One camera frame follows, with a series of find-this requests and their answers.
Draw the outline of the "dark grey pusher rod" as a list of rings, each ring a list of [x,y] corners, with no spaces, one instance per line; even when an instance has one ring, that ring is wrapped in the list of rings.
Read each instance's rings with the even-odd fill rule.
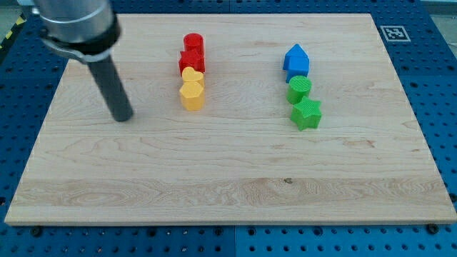
[[[111,56],[90,62],[88,67],[112,118],[118,122],[128,121],[134,111]]]

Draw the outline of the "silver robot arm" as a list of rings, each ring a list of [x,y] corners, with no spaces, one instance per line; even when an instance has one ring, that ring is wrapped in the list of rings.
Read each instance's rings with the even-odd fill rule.
[[[44,27],[40,37],[59,56],[88,66],[115,121],[134,111],[111,57],[121,26],[109,0],[35,0]]]

